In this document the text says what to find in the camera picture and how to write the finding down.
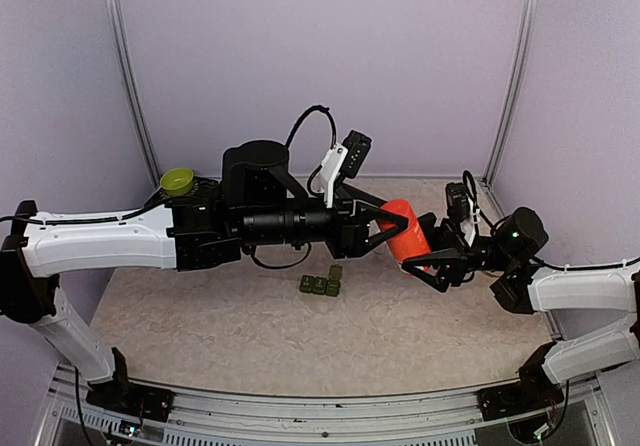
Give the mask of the black square tray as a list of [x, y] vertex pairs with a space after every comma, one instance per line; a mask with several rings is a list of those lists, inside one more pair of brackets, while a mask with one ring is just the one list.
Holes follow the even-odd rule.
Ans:
[[178, 199], [183, 197], [208, 197], [214, 194], [219, 182], [214, 179], [195, 177], [191, 188], [179, 195], [171, 196], [167, 191], [159, 188], [154, 194], [146, 201], [145, 205], [155, 205], [163, 201], [172, 199]]

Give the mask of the left aluminium frame post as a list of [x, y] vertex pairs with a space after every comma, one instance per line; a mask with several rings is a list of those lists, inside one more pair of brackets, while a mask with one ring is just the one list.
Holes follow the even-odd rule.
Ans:
[[131, 60], [124, 16], [120, 0], [105, 0], [126, 100], [145, 169], [154, 187], [160, 183], [160, 168], [151, 135], [146, 124]]

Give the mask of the right aluminium frame post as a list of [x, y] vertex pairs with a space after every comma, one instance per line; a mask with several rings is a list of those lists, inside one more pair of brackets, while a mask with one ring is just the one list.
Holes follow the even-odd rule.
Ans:
[[531, 45], [531, 38], [535, 27], [538, 2], [539, 0], [523, 0], [523, 8], [516, 37], [515, 53], [499, 117], [498, 129], [489, 155], [488, 163], [483, 174], [483, 182], [487, 189], [491, 189], [493, 187], [500, 163], [506, 151], [508, 136], [511, 131], [513, 117], [516, 112], [526, 72], [526, 64]]

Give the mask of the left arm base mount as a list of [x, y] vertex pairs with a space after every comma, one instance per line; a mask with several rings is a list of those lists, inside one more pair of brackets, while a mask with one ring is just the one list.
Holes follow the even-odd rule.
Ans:
[[91, 386], [86, 401], [107, 411], [166, 423], [172, 410], [171, 390], [130, 383], [125, 389], [105, 385]]

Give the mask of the green pill organizer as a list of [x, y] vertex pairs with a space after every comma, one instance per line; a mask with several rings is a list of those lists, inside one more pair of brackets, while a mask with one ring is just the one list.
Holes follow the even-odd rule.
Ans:
[[306, 294], [337, 297], [341, 291], [343, 267], [331, 265], [326, 276], [303, 275], [299, 282], [299, 291]]

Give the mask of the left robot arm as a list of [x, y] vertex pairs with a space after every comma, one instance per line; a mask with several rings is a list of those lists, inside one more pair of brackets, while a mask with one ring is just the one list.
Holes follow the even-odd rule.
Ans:
[[128, 379], [123, 355], [104, 348], [72, 310], [60, 275], [119, 267], [205, 270], [260, 245], [322, 242], [336, 259], [362, 257], [408, 225], [379, 199], [335, 196], [338, 179], [352, 176], [364, 155], [361, 145], [336, 145], [319, 197], [289, 173], [286, 145], [254, 140], [228, 149], [221, 181], [193, 196], [105, 216], [46, 213], [24, 201], [1, 247], [2, 314], [39, 330], [115, 408], [133, 409], [140, 390]]

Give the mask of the aluminium frame post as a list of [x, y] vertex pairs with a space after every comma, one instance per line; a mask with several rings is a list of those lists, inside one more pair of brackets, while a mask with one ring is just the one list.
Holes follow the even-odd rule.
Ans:
[[483, 182], [487, 189], [491, 189], [493, 187], [500, 163], [506, 151], [508, 136], [511, 131], [513, 117], [516, 112], [526, 72], [526, 64], [531, 45], [531, 38], [535, 27], [538, 2], [539, 0], [523, 0], [523, 8], [516, 37], [515, 53], [499, 117], [498, 129], [489, 155], [488, 163], [483, 174]]
[[145, 169], [154, 187], [160, 183], [160, 168], [151, 135], [146, 124], [131, 60], [124, 16], [120, 0], [105, 0], [126, 100]]

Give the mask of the front aluminium rail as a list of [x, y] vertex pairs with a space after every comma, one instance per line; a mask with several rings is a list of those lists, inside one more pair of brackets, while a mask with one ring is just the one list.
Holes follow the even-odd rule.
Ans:
[[172, 392], [162, 421], [86, 403], [87, 386], [57, 367], [31, 445], [482, 445], [518, 444], [513, 431], [544, 413], [560, 425], [542, 445], [618, 445], [621, 440], [595, 376], [571, 381], [566, 405], [486, 417], [481, 386], [428, 392], [304, 396], [204, 389], [139, 379]]

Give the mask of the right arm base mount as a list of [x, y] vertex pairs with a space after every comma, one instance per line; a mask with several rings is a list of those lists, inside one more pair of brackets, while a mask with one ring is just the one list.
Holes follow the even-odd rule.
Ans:
[[480, 389], [478, 406], [485, 422], [517, 416], [560, 404], [564, 400], [563, 389], [550, 387], [526, 388], [520, 382]]

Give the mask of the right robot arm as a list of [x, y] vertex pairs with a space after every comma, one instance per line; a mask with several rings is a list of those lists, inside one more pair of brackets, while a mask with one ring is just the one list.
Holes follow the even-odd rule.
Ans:
[[467, 242], [461, 228], [445, 220], [434, 228], [436, 250], [406, 259], [402, 269], [439, 292], [462, 284], [470, 273], [496, 271], [490, 289], [513, 314], [555, 310], [615, 310], [623, 317], [570, 340], [540, 347], [519, 370], [511, 392], [523, 410], [535, 408], [551, 385], [636, 361], [639, 358], [639, 261], [553, 266], [537, 254], [549, 236], [538, 214], [519, 207], [487, 236]]

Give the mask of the lime green bowl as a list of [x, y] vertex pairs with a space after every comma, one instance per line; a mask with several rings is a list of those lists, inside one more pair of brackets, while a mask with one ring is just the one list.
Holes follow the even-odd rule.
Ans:
[[167, 171], [160, 179], [160, 188], [169, 197], [184, 196], [194, 186], [195, 174], [190, 168], [180, 167]]

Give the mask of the red pill bottle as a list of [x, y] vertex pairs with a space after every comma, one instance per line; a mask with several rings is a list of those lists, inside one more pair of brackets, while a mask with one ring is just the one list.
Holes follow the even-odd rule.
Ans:
[[395, 199], [386, 202], [381, 206], [381, 209], [408, 219], [407, 228], [387, 241], [398, 267], [401, 267], [403, 260], [424, 256], [431, 252], [413, 208], [407, 200]]

